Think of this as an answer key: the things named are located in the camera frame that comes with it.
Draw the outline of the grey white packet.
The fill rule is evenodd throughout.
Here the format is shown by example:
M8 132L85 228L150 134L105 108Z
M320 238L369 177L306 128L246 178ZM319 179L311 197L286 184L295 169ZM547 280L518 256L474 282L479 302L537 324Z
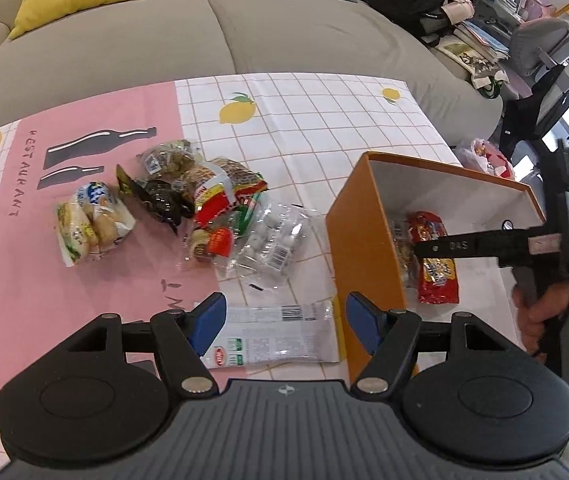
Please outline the grey white packet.
M339 326L330 301L230 307L202 362L210 370L277 362L337 363Z

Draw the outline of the red chips bag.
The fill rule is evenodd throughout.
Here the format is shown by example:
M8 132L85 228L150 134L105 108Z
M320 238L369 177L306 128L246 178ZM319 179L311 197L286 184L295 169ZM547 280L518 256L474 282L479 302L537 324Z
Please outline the red chips bag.
M407 217L412 243L446 236L444 222L437 214L417 211ZM420 304L458 304L459 281L452 258L419 259L418 301Z

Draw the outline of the clear bag white candies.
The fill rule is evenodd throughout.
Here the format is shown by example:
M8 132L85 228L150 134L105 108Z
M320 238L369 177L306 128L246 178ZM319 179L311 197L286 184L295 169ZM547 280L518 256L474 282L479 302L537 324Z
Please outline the clear bag white candies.
M260 203L231 252L229 270L259 289L276 289L289 278L310 231L310 214L299 205Z

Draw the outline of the dark black snack packet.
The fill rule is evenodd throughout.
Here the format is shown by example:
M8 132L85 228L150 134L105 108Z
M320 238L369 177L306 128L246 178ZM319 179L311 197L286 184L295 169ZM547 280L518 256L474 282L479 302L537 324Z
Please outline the dark black snack packet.
M194 216L194 205L164 180L151 179L140 183L132 179L121 165L115 166L120 191L138 202L158 222L167 224L177 235L182 220Z

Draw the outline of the red yellow snack bag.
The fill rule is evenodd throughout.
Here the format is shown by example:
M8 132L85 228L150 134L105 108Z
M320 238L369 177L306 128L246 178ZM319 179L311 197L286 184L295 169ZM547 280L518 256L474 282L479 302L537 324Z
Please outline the red yellow snack bag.
M260 174L227 157L197 162L179 181L182 194L193 203L193 220L197 226L206 226L237 206L241 198L268 188Z

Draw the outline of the white bread snack bag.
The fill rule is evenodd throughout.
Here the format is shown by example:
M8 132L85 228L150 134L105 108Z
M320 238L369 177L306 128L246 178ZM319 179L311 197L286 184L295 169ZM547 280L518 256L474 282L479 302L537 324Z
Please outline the white bread snack bag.
M64 264L71 268L87 259L99 259L135 229L122 200L101 181L91 181L57 204L56 232Z

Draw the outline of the beige cracker packet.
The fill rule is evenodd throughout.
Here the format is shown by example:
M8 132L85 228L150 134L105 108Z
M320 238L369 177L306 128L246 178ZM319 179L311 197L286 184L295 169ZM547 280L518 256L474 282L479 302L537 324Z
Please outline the beige cracker packet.
M408 223L403 218L391 217L389 227L391 228L391 237L393 237L403 287L414 288L418 282L419 266L418 260L413 254Z

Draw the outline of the small red brown snack packet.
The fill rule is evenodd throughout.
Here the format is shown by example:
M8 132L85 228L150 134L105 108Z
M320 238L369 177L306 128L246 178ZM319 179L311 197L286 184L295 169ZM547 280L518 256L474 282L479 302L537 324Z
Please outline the small red brown snack packet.
M228 226L213 229L191 229L186 238L187 257L207 261L228 258L234 249L234 230Z

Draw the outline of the green sausage stick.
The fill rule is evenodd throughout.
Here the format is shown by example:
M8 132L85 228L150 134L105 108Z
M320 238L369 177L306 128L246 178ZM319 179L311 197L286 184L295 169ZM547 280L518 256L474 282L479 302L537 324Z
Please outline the green sausage stick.
M260 203L260 193L242 196L230 216L230 226L236 237L243 236L249 229L256 207Z

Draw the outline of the orange storage box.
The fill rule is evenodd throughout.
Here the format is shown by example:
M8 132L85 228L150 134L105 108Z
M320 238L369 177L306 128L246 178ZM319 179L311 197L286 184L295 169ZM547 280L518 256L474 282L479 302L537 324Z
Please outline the orange storage box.
M453 274L459 299L422 304L420 272L413 244L432 232L449 235L539 226L543 213L531 188L488 174L381 152L367 152L339 191L325 222L337 289L336 305L346 308L351 292L361 292L381 310L408 309L426 321L447 322L452 313L475 314L512 342L519 342L514 278L494 258L455 259L440 266Z

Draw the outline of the pink trash bin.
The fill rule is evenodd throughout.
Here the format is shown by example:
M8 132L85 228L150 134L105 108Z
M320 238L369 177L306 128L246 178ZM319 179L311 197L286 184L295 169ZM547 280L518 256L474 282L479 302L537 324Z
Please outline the pink trash bin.
M508 180L514 179L511 162L487 140L474 139L470 144L457 146L453 152L464 168Z

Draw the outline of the pink white lemon tablecloth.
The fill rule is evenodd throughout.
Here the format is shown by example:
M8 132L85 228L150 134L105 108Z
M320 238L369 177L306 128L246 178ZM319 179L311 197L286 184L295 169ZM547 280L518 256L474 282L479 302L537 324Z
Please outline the pink white lemon tablecloth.
M115 188L141 157L184 142L194 156L240 162L267 185L268 202L305 208L310 223L275 286L226 261L189 255L188 226L156 220L118 196L99 221L108 250L58 231L83 215L72 196ZM405 81L321 73L181 79L97 96L0 127L0 388L103 312L147 320L192 308L210 292L234 306L312 304L334 296L324 215L360 155L390 152L435 162L455 155ZM0 468L7 457L0 442Z

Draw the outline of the brown nuts clear packet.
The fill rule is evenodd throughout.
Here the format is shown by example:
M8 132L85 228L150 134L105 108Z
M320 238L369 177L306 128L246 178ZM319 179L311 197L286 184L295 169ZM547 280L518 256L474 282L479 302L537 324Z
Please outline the brown nuts clear packet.
M141 167L151 178L178 178L197 162L203 162L202 148L189 140L156 144L137 155Z

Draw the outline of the pile of books and clutter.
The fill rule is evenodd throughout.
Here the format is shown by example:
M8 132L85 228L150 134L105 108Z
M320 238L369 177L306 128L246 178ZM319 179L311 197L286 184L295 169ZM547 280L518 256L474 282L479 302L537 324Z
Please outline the pile of books and clutter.
M515 0L473 0L475 13L447 30L429 35L432 53L457 77L486 99L504 101L546 94L557 80L540 66L532 77L519 76L509 64L511 34L524 20Z

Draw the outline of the beige grey sofa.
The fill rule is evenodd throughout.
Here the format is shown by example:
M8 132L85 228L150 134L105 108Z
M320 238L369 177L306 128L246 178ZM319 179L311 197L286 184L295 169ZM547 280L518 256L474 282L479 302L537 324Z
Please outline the beige grey sofa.
M0 126L143 84L263 72L405 81L452 145L490 136L502 112L360 0L132 0L11 38L21 2L0 0Z

